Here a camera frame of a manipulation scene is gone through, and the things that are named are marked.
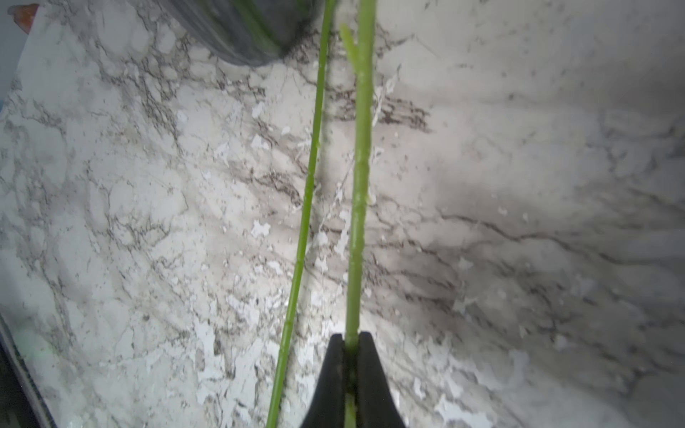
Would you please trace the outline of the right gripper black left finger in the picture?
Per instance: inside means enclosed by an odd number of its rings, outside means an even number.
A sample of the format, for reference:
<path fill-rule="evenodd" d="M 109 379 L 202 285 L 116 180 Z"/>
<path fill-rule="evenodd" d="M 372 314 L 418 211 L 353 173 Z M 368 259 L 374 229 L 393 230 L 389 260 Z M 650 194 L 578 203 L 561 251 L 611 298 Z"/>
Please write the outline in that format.
<path fill-rule="evenodd" d="M 326 348 L 319 379 L 301 428 L 343 428 L 347 392 L 344 337 L 332 335 Z"/>

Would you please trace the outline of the light blue flower stem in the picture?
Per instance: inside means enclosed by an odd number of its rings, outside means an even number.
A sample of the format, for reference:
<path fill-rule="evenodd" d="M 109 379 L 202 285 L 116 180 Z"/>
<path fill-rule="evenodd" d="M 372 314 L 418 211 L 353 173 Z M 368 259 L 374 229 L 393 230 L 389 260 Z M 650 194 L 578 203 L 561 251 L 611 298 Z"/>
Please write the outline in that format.
<path fill-rule="evenodd" d="M 324 97 L 326 91 L 326 62 L 328 61 L 329 39 L 333 23 L 335 5 L 335 0 L 326 0 L 326 2 L 324 3 L 323 22 L 320 33 L 321 38 L 319 46 L 318 74 L 314 115 L 312 121 L 310 155 L 307 176 L 305 180 L 303 205 L 301 206 L 301 225 L 294 264 L 294 274 L 292 278 L 287 309 L 285 312 L 285 321 L 283 324 L 281 340 L 279 344 L 278 362 L 276 363 L 274 384 L 269 403 L 269 413 L 265 424 L 267 428 L 276 428 L 278 426 L 278 417 L 280 414 L 281 399 L 285 386 L 285 378 L 288 367 L 291 340 L 294 331 L 294 323 L 296 321 L 297 315 L 297 304 L 299 300 L 301 280 L 303 279 L 304 264 L 307 253 L 307 244 L 310 233 L 310 214 L 315 191 L 315 173 L 319 155 L 319 141 L 323 121 Z"/>
<path fill-rule="evenodd" d="M 344 347 L 347 363 L 347 385 L 344 401 L 344 426 L 355 427 L 356 416 L 356 354 L 359 349 L 360 302 L 365 219 L 369 191 L 369 156 L 372 144 L 372 107 L 374 97 L 374 42 L 376 2 L 360 1 L 358 38 L 354 39 L 346 26 L 341 37 L 356 76 L 356 133 L 351 198 L 350 260 L 346 302 Z"/>

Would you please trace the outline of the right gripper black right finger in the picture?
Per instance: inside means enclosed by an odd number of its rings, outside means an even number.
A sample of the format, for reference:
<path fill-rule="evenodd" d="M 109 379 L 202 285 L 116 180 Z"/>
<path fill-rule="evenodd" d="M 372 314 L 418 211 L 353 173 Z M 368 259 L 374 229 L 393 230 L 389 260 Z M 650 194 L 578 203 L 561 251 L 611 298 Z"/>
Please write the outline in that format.
<path fill-rule="evenodd" d="M 356 358 L 357 425 L 364 428 L 406 428 L 385 376 L 371 333 L 361 332 Z"/>

